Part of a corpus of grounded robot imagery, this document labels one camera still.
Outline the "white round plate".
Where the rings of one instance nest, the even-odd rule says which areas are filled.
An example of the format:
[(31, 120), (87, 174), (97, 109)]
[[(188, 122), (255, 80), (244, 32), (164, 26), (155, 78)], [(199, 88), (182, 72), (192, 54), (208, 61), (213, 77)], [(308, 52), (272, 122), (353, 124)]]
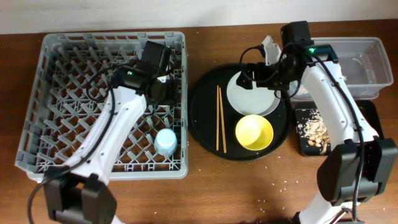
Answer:
[(244, 116), (251, 114), (266, 116), (272, 113), (280, 102), (280, 99), (275, 97), (274, 91), (264, 87), (258, 88), (254, 82), (251, 82), (251, 90), (238, 86), (237, 79), (240, 74), (241, 72), (236, 73), (227, 86), (227, 98), (233, 109)]

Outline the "blue plastic cup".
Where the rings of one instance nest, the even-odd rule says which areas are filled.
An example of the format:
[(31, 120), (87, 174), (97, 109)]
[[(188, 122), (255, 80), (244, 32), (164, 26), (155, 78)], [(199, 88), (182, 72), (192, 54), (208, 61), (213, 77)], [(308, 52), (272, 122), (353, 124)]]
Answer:
[(177, 136), (172, 129), (161, 129), (155, 137), (154, 148), (158, 154), (170, 157), (177, 150)]

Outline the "wooden chopstick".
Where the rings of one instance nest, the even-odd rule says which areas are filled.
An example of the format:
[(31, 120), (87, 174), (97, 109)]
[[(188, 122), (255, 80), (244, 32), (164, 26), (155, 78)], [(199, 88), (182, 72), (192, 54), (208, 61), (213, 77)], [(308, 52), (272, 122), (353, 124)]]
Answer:
[(216, 86), (216, 150), (219, 151), (220, 145), (220, 98), (219, 86)]
[(227, 153), (226, 147), (226, 136), (225, 136), (225, 126), (224, 126), (224, 110), (223, 110), (223, 97), (221, 92), (221, 87), (218, 87), (219, 101), (220, 101), (220, 115), (221, 115), (221, 130), (222, 130), (222, 139), (223, 139), (223, 153)]

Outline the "yellow bowl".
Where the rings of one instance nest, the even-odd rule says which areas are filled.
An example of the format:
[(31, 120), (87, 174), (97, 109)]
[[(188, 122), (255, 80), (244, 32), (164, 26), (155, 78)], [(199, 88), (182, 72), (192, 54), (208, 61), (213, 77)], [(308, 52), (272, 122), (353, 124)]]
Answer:
[(260, 151), (271, 145), (274, 139), (274, 129), (265, 117), (251, 114), (238, 121), (235, 135), (243, 148)]

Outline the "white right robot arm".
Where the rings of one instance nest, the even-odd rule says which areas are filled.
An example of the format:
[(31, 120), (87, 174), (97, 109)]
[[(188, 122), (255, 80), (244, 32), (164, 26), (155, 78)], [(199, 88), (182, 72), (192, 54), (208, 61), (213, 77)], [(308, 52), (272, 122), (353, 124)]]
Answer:
[(244, 79), (271, 90), (301, 83), (311, 94), (331, 143), (331, 153), (317, 171), (318, 193), (293, 222), (337, 223), (345, 213), (357, 222), (358, 205), (384, 192), (397, 146), (392, 139), (381, 139), (363, 117), (332, 46), (291, 42), (273, 55), (275, 62), (241, 63)]

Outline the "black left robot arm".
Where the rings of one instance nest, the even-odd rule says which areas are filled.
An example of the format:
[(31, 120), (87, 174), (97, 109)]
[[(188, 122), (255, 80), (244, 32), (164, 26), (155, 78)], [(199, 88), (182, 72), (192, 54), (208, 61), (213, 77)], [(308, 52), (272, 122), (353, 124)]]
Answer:
[(49, 218), (59, 223), (120, 223), (108, 189), (114, 161), (129, 132), (149, 105), (173, 106), (177, 87), (161, 77), (174, 65), (136, 60), (112, 66), (104, 107), (82, 145), (62, 167), (49, 168), (44, 189)]

